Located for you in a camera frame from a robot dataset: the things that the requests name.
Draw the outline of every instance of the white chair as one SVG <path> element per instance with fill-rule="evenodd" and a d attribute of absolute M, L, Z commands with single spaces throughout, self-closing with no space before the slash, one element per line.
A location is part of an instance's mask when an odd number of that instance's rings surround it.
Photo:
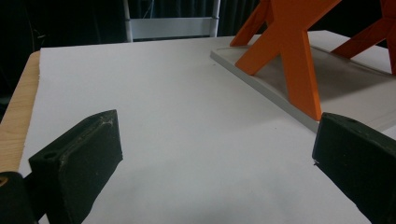
<path fill-rule="evenodd" d="M 219 26 L 219 6 L 220 0 L 215 0 L 212 17 L 130 19 L 128 0 L 124 0 L 128 41 L 202 35 L 216 37 Z"/>

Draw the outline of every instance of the chair backrest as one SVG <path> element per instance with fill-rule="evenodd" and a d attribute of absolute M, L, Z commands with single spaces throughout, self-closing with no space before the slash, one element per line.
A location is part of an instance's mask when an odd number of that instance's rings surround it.
<path fill-rule="evenodd" d="M 219 25 L 220 0 L 213 3 L 212 17 L 199 18 L 156 18 L 129 19 L 127 15 L 127 32 L 129 40 L 148 38 L 175 38 L 183 36 L 217 36 Z"/>

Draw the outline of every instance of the white tabletop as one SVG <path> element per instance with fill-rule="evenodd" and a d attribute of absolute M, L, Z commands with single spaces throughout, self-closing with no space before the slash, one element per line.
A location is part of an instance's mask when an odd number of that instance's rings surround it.
<path fill-rule="evenodd" d="M 124 160 L 84 223 L 370 223 L 313 165 L 315 134 L 210 59 L 231 40 L 42 49 L 20 171 L 117 109 Z"/>

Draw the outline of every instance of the white surface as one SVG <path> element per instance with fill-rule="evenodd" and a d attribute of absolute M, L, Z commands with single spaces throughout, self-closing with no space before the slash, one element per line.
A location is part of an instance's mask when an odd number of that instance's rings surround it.
<path fill-rule="evenodd" d="M 370 223 L 313 165 L 315 135 L 210 59 L 231 40 L 42 49 L 21 172 L 117 109 L 124 160 L 84 223 Z"/>
<path fill-rule="evenodd" d="M 309 40 L 323 112 L 356 119 L 379 131 L 396 123 L 396 78 L 387 73 L 387 49 L 373 47 L 351 61 L 329 53 L 346 37 L 320 31 L 310 33 Z M 214 49 L 211 57 L 315 132 L 318 122 L 289 103 L 281 57 L 249 76 L 234 66 L 247 49 Z"/>

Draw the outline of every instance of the orange object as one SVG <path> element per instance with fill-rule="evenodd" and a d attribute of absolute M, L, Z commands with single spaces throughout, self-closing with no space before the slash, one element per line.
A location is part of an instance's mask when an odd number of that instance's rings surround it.
<path fill-rule="evenodd" d="M 390 68 L 396 76 L 396 1 L 381 0 L 382 18 L 354 35 L 332 53 L 352 58 L 373 45 L 387 39 Z"/>
<path fill-rule="evenodd" d="M 239 30 L 238 34 L 236 34 L 230 46 L 236 47 L 247 45 L 251 37 L 257 34 L 266 21 L 267 24 L 270 24 L 273 20 L 274 15 L 271 9 L 271 1 L 261 0 L 245 24 Z"/>
<path fill-rule="evenodd" d="M 246 44 L 260 29 L 255 21 L 269 21 L 268 28 L 236 62 L 249 75 L 281 55 L 292 105 L 309 117 L 320 120 L 321 109 L 307 30 L 341 0 L 261 0 L 258 7 L 233 40 Z"/>

